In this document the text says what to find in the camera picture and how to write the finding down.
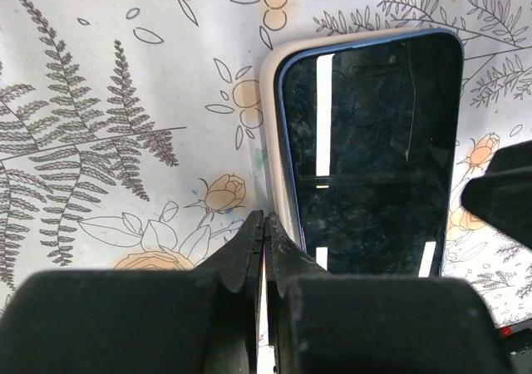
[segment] black phone screen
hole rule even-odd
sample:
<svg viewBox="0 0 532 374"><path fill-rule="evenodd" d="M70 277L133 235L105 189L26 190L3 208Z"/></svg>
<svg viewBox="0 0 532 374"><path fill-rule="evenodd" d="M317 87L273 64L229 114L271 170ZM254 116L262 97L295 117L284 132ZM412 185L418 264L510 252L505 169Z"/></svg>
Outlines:
<svg viewBox="0 0 532 374"><path fill-rule="evenodd" d="M418 275L428 247L439 273L461 72L447 32L287 64L285 158L307 252L325 249L328 271Z"/></svg>

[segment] smartphone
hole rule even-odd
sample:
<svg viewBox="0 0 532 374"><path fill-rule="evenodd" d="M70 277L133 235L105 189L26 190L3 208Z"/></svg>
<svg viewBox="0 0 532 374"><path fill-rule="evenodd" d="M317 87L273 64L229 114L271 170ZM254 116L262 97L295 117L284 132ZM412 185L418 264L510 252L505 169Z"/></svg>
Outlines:
<svg viewBox="0 0 532 374"><path fill-rule="evenodd" d="M293 42L267 57L275 209L331 273L439 274L462 67L443 29Z"/></svg>

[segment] orange flower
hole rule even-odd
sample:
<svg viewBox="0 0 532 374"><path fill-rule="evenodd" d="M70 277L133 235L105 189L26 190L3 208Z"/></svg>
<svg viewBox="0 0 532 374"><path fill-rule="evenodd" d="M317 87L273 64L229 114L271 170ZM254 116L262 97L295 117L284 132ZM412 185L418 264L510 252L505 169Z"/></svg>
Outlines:
<svg viewBox="0 0 532 374"><path fill-rule="evenodd" d="M464 233L482 229L484 226L485 222L459 207L449 216L446 239L448 241L456 241L461 238Z"/></svg>
<svg viewBox="0 0 532 374"><path fill-rule="evenodd" d="M207 190L205 205L219 212L236 208L246 196L246 184L238 176L223 175Z"/></svg>
<svg viewBox="0 0 532 374"><path fill-rule="evenodd" d="M499 147L499 143L500 138L495 133L488 133L477 142L473 140L473 150L467 158L461 161L461 164L468 164L471 170L481 168L491 161L491 158L493 158L495 151Z"/></svg>
<svg viewBox="0 0 532 374"><path fill-rule="evenodd" d="M165 249L165 252L132 253L121 260L115 269L189 270L193 267L180 253Z"/></svg>

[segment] floral wallpaper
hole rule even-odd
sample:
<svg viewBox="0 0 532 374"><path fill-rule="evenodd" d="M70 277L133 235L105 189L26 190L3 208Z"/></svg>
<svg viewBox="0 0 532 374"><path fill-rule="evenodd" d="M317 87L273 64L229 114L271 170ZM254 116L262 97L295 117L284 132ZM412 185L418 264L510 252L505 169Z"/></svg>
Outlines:
<svg viewBox="0 0 532 374"><path fill-rule="evenodd" d="M498 324L529 317L532 255L459 195L532 135L531 4L0 0L0 301L47 268L194 267L250 210L273 208L259 95L270 50L444 27L465 72L443 273L470 281Z"/></svg>

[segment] white phone case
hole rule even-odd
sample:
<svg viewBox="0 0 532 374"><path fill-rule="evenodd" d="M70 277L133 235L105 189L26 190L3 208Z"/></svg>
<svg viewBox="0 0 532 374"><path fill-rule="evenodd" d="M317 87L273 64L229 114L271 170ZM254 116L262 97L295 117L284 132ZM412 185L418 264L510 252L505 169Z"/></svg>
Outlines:
<svg viewBox="0 0 532 374"><path fill-rule="evenodd" d="M347 42L355 42L367 39L388 37L399 33L413 32L412 29L387 29L374 32L360 32L349 35L334 37L320 37L316 39L302 40L285 43L276 47L266 57L260 71L260 95L264 114L264 129L266 133L266 145L268 148L269 171L272 184L273 204L275 211L281 219L288 236L297 244L301 245L298 221L295 207L290 203L290 183L286 171L286 163L281 156L279 143L279 130L275 107L275 75L281 62L296 52L302 52L315 47L334 46Z"/></svg>

